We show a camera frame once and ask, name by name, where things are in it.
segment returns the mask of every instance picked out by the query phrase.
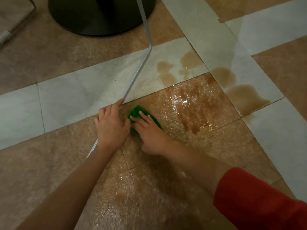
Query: green sponge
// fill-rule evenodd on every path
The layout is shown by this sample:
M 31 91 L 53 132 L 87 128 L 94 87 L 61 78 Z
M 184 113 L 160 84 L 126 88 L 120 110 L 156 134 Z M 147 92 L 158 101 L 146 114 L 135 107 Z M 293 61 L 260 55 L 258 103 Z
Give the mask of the green sponge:
M 127 117 L 130 119 L 130 116 L 132 116 L 132 117 L 134 117 L 134 118 L 137 118 L 137 119 L 141 119 L 142 117 L 140 116 L 140 114 L 139 114 L 139 112 L 143 112 L 144 113 L 144 115 L 150 115 L 150 117 L 153 119 L 153 121 L 156 123 L 156 125 L 159 127 L 159 128 L 161 128 L 162 129 L 162 127 L 161 127 L 161 125 L 160 125 L 160 123 L 158 122 L 158 120 L 154 117 L 154 116 L 152 116 L 151 114 L 149 114 L 148 113 L 148 111 L 147 110 L 145 110 L 143 107 L 141 107 L 140 105 L 137 105 L 137 106 L 135 106 L 134 108 L 132 108 L 131 110 L 130 110 L 130 112 L 129 112 L 129 114 L 127 115 Z M 131 128 L 130 129 L 130 132 L 135 132 L 136 134 L 138 134 L 137 133 L 137 131 L 136 130 L 134 130 L 133 128 Z

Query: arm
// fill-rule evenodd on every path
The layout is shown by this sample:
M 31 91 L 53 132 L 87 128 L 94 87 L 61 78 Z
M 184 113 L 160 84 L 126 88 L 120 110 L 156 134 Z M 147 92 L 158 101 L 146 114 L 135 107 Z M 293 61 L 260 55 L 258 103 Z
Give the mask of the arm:
M 128 137 L 130 121 L 123 124 L 119 107 L 124 99 L 99 110 L 95 118 L 98 146 L 17 228 L 74 229 L 104 168 Z
M 240 168 L 171 140 L 150 118 L 131 117 L 142 150 L 180 165 L 214 197 L 213 205 L 238 229 L 306 229 L 307 204 L 292 200 Z

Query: sleeve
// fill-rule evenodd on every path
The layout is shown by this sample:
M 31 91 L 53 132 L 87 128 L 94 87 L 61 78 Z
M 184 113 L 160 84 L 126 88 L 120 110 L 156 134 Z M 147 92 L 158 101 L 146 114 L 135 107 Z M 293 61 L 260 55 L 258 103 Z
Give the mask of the sleeve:
M 238 229 L 307 229 L 307 204 L 240 168 L 219 182 L 213 205 Z

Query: person's right hand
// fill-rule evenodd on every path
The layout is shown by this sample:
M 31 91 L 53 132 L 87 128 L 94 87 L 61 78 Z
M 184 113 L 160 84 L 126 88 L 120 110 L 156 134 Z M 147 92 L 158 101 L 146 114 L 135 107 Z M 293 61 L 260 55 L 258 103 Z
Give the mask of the person's right hand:
M 135 122 L 131 124 L 131 127 L 140 134 L 144 142 L 142 150 L 153 155 L 163 155 L 172 139 L 156 125 L 150 115 L 146 116 L 141 111 L 139 113 L 143 119 L 132 116 L 130 119 Z

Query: green cloth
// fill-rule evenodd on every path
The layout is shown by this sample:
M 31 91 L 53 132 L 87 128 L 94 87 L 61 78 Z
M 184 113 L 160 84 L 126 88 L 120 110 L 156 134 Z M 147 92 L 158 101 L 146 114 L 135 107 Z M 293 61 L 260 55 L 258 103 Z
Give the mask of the green cloth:
M 145 110 L 143 107 L 141 107 L 140 105 L 137 105 L 135 106 L 134 108 L 132 108 L 129 112 L 129 114 L 127 115 L 127 117 L 130 119 L 130 116 L 133 116 L 134 118 L 137 118 L 137 119 L 141 119 L 142 117 L 140 116 L 139 112 L 143 112 L 144 115 L 150 115 L 150 117 L 153 119 L 153 121 L 156 123 L 156 125 L 162 129 L 160 123 L 158 122 L 158 120 L 152 116 L 147 110 Z M 136 134 L 137 131 L 134 130 L 133 128 L 130 128 L 130 132 L 135 132 Z

